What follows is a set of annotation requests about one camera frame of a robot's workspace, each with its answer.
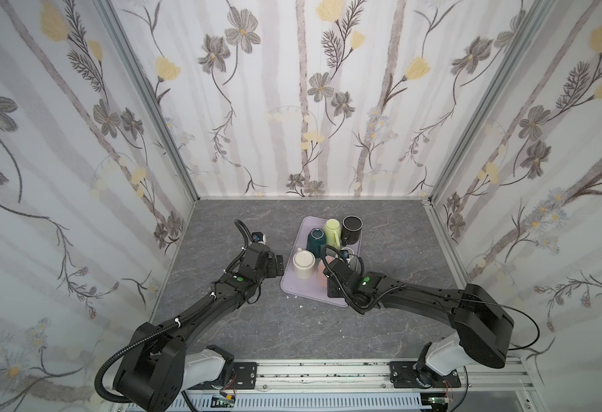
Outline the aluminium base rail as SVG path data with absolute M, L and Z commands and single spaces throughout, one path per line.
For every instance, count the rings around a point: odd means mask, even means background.
M 544 411 L 522 362 L 421 372 L 413 359 L 237 360 L 206 351 L 118 411 Z

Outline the black mug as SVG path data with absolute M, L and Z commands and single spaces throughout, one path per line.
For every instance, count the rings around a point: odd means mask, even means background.
M 357 216 L 346 216 L 342 220 L 341 245 L 355 245 L 359 242 L 364 223 Z

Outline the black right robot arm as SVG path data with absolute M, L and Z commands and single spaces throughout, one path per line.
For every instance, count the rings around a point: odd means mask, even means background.
M 443 340 L 424 345 L 408 372 L 393 370 L 393 382 L 399 380 L 408 387 L 429 389 L 462 367 L 506 366 L 515 322 L 478 285 L 429 288 L 379 272 L 357 273 L 341 259 L 326 263 L 323 275 L 328 278 L 328 286 L 340 292 L 347 305 L 360 314 L 375 308 L 397 309 L 436 320 L 454 330 Z

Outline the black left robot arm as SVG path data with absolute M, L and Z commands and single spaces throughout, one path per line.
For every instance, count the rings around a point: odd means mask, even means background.
M 194 305 L 154 325 L 142 324 L 130 343 L 118 350 L 96 373 L 96 393 L 111 403 L 134 403 L 146 411 L 165 411 L 180 392 L 227 379 L 231 355 L 206 348 L 187 355 L 205 332 L 261 291 L 266 279 L 283 276 L 284 258 L 262 243 L 243 247 L 239 255 Z

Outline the lavender plastic tray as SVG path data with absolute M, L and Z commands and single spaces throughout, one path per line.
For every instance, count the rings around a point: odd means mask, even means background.
M 309 280 L 301 280 L 297 278 L 293 272 L 293 255 L 299 248 L 306 250 L 309 232 L 313 228 L 322 228 L 326 221 L 327 219 L 325 218 L 315 216 L 306 216 L 302 219 L 297 236 L 292 243 L 292 250 L 285 266 L 285 273 L 280 283 L 280 287 L 288 295 L 295 295 L 310 300 L 316 300 L 336 307 L 347 307 L 347 303 L 343 297 L 329 298 L 328 287 L 326 289 L 320 287 L 316 279 L 316 275 L 318 261 L 321 259 L 316 259 L 315 274 L 309 278 Z

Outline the pink mug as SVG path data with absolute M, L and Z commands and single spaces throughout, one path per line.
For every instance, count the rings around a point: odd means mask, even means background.
M 318 266 L 317 266 L 316 279 L 317 279 L 320 287 L 323 289 L 326 289 L 328 286 L 328 278 L 326 278 L 326 275 L 324 274 L 325 269 L 326 269 L 326 265 L 321 260 L 319 260 Z

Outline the dark teal mug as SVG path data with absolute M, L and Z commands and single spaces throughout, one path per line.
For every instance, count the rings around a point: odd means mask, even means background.
M 313 254 L 316 259 L 321 257 L 321 249 L 327 243 L 327 237 L 322 228 L 313 228 L 307 237 L 306 249 Z

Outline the light green mug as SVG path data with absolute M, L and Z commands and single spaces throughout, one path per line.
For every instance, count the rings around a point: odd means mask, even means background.
M 335 249 L 340 249 L 340 247 L 341 247 L 341 229 L 342 229 L 342 226 L 337 219 L 332 218 L 332 219 L 328 219 L 325 222 L 322 230 L 325 233 L 327 245 L 330 245 L 330 247 L 333 247 Z

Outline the cream white mug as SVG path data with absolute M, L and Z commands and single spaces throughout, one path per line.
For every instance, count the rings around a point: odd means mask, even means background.
M 292 258 L 293 272 L 301 280 L 309 280 L 315 274 L 316 257 L 304 249 L 297 249 Z

